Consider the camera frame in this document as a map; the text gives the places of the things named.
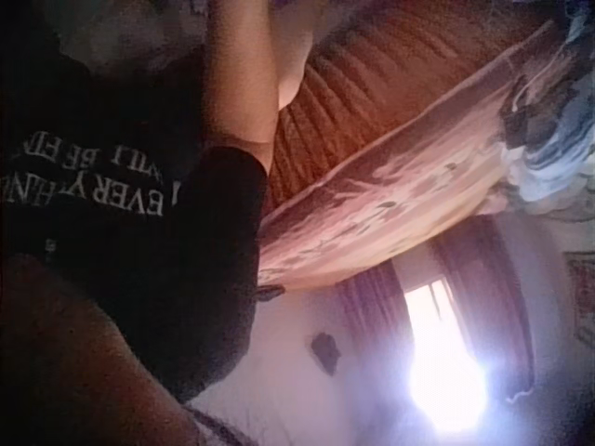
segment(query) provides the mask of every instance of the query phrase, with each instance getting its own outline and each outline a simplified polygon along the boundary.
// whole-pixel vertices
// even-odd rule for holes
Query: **bedspread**
[[[424,37],[407,36],[397,26],[403,7],[416,19],[414,8],[422,3],[433,8],[449,2],[401,2],[384,12],[387,29],[375,24],[365,32]],[[473,12],[476,20],[478,11]],[[277,135],[280,153],[260,233],[261,284],[304,289],[341,281],[426,241],[485,203],[503,175],[498,147],[502,103],[519,75],[532,77],[549,61],[562,35],[552,22],[521,14],[501,25],[502,33],[509,29],[506,38],[485,36],[499,39],[491,50],[485,50],[491,45],[485,42],[465,44],[466,51],[483,48],[479,56],[469,57],[479,61],[468,63],[457,53],[450,26],[441,24],[444,35],[433,41],[425,35],[426,50],[448,64],[438,64],[436,72],[419,71],[412,46],[388,58],[389,46],[370,46],[382,39],[366,41],[349,33],[343,44],[333,45],[362,45],[369,57],[347,51],[337,59],[340,63],[331,63],[327,54],[311,62]],[[480,31],[473,38],[481,38],[486,26],[477,25]],[[417,77],[403,90],[399,76]],[[316,85],[325,85],[322,90],[330,97],[321,97]],[[299,151],[307,156],[296,155]]]

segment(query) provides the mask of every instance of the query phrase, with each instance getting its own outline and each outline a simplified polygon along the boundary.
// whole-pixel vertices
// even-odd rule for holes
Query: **person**
[[[43,28],[9,4],[3,19]],[[160,163],[173,144],[55,41],[3,38],[9,444],[245,444],[182,404],[248,347],[279,79],[268,0],[211,0],[209,20],[204,152],[181,182]]]

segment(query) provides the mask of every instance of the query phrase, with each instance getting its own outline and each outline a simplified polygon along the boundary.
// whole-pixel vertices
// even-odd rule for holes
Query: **sleeve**
[[[209,151],[159,235],[151,283],[161,285],[130,304],[134,320],[121,330],[179,400],[225,377],[247,352],[266,185],[266,172],[250,154]]]

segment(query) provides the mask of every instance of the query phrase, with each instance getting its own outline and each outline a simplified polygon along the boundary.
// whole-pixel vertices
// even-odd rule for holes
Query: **wall decoration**
[[[317,334],[310,343],[310,349],[316,362],[329,375],[337,372],[337,363],[341,357],[335,338],[327,333]]]
[[[573,285],[575,336],[595,350],[595,252],[565,257]]]

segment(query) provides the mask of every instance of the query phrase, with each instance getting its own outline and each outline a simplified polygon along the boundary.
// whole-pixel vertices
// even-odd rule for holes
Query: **black t-shirt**
[[[71,60],[21,54],[3,72],[3,257],[34,255],[73,282],[192,398],[247,350],[266,173],[214,148],[176,179],[175,138],[124,118]]]

